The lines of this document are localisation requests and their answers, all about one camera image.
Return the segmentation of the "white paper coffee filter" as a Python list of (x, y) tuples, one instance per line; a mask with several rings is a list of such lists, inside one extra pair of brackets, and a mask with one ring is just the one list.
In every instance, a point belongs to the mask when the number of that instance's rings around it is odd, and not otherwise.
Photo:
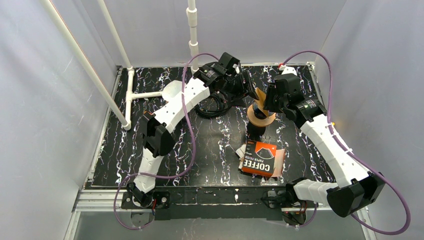
[(161, 97), (169, 102), (182, 90), (182, 82), (179, 80), (173, 80), (168, 83), (161, 92)]

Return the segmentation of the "brown paper filter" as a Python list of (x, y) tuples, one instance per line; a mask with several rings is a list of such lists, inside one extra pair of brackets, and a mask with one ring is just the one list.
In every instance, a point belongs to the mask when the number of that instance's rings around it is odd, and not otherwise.
[(262, 90), (260, 90), (258, 87), (255, 88), (255, 91), (259, 97), (259, 100), (257, 101), (261, 101), (264, 103), (266, 99), (266, 94)]

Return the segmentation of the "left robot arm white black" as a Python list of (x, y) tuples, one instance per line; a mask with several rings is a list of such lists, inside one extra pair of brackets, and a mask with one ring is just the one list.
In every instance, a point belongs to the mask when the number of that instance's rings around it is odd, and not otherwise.
[(193, 73), (190, 80), (182, 74), (180, 91), (160, 109), (144, 113), (141, 118), (142, 159), (133, 182), (126, 189), (140, 203), (155, 188), (162, 159), (175, 146), (172, 136), (177, 124), (185, 119), (190, 125), (189, 112), (211, 93), (219, 92), (230, 107), (245, 107), (244, 98), (259, 97), (239, 59), (224, 52), (218, 61), (209, 62)]

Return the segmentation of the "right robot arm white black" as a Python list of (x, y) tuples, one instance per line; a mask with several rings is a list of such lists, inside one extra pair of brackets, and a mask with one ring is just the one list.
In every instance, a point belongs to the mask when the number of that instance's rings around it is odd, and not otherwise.
[(374, 203), (385, 186), (382, 178), (340, 147), (337, 131), (327, 119), (327, 111), (317, 97), (305, 97), (300, 78), (294, 73), (280, 74), (269, 84), (264, 109), (283, 113), (305, 134), (330, 167), (335, 182), (312, 181), (305, 177), (285, 186), (289, 202), (312, 201), (329, 206), (340, 217)]

